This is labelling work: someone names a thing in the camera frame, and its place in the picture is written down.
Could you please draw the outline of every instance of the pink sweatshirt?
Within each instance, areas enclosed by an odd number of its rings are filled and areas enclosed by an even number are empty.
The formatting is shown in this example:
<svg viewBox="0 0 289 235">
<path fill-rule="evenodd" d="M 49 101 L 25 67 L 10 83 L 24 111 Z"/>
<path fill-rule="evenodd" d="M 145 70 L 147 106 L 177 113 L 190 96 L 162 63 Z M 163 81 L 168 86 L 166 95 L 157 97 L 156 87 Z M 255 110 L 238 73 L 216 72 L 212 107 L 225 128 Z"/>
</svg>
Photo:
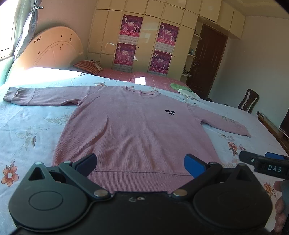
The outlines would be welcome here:
<svg viewBox="0 0 289 235">
<path fill-rule="evenodd" d="M 128 87 L 14 88 L 3 98 L 17 105 L 77 105 L 57 143 L 53 165 L 90 153 L 97 167 L 89 179 L 114 191 L 172 192 L 193 178 L 184 168 L 191 153 L 219 158 L 201 122 L 250 137 L 245 126 L 159 92 Z"/>
</svg>

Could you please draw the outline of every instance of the human hand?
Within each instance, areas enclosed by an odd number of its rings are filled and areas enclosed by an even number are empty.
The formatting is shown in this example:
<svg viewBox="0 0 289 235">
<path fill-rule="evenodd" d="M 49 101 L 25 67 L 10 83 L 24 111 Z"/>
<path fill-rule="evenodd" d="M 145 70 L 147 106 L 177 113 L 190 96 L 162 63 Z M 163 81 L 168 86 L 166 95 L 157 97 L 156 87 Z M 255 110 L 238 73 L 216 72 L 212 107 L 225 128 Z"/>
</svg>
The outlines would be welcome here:
<svg viewBox="0 0 289 235">
<path fill-rule="evenodd" d="M 279 191 L 279 192 L 282 192 L 281 191 L 281 181 L 276 181 L 274 183 L 274 189 Z M 280 197 L 277 200 L 276 204 L 275 204 L 275 209 L 276 209 L 275 220 L 276 220 L 276 223 L 275 223 L 275 226 L 274 226 L 274 230 L 275 230 L 276 233 L 279 233 L 279 232 L 282 231 L 283 226 L 284 226 L 284 224 L 286 222 L 286 215 L 283 212 L 284 208 L 285 208 L 285 204 L 284 204 L 284 201 L 283 201 L 283 197 Z"/>
</svg>

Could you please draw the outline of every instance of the embroidered logo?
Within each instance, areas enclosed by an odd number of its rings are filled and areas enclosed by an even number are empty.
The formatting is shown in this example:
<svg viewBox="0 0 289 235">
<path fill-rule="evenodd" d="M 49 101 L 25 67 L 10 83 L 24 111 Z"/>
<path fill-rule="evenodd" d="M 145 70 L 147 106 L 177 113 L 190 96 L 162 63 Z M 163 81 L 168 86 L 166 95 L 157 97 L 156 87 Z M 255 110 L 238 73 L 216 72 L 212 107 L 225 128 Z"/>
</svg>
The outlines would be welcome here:
<svg viewBox="0 0 289 235">
<path fill-rule="evenodd" d="M 165 110 L 166 112 L 168 112 L 171 116 L 173 116 L 174 114 L 175 114 L 175 112 L 174 111 L 169 111 L 169 110 Z"/>
</svg>

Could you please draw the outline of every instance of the bedsheet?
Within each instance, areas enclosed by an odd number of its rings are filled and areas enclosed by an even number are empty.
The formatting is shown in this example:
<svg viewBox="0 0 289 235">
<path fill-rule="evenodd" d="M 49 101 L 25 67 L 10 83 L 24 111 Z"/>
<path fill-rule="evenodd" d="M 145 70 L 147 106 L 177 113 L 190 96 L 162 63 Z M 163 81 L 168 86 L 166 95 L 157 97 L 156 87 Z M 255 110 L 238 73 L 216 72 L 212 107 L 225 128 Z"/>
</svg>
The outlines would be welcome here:
<svg viewBox="0 0 289 235">
<path fill-rule="evenodd" d="M 14 190 L 36 161 L 51 165 L 53 152 L 60 134 L 76 106 L 34 107 L 17 106 L 3 101 L 9 86 L 12 87 L 60 87 L 60 86 L 123 86 L 138 90 L 156 90 L 155 87 L 134 84 L 82 74 L 76 71 L 32 68 L 24 71 L 18 80 L 9 80 L 0 87 L 0 234 L 7 235 L 15 229 L 8 211 L 8 202 Z M 286 155 L 284 149 L 267 129 L 251 114 L 233 107 L 196 100 L 191 97 L 157 89 L 160 93 L 199 106 L 245 125 L 251 138 L 218 130 L 207 124 L 203 127 L 224 167 L 235 167 L 239 163 L 240 151 L 264 155 L 266 152 Z M 277 178 L 254 173 L 272 199 L 273 204 L 281 193 L 273 189 Z M 275 223 L 275 209 L 266 228 L 272 230 Z"/>
<path fill-rule="evenodd" d="M 181 81 L 172 79 L 172 78 L 166 78 L 162 76 L 157 76 L 153 74 L 143 73 L 143 72 L 133 72 L 132 74 L 116 71 L 112 69 L 103 69 L 98 73 L 98 76 L 103 78 L 110 78 L 115 79 L 119 81 L 125 81 L 125 82 L 133 82 L 140 85 L 146 85 L 166 91 L 171 91 L 178 93 L 176 90 L 171 88 L 171 83 L 175 83 L 181 86 L 188 87 L 186 84 L 184 84 Z"/>
</svg>

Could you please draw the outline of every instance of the door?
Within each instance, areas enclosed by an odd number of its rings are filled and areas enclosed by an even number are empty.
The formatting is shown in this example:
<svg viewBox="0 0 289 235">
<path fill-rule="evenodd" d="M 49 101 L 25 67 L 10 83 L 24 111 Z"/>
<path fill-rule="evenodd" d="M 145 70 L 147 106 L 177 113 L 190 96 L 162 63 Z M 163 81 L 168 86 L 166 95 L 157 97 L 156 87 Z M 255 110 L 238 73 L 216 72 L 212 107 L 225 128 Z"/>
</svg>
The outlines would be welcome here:
<svg viewBox="0 0 289 235">
<path fill-rule="evenodd" d="M 208 97 L 215 79 L 228 37 L 203 25 L 202 40 L 198 42 L 196 59 L 190 69 L 187 85 L 202 99 Z"/>
</svg>

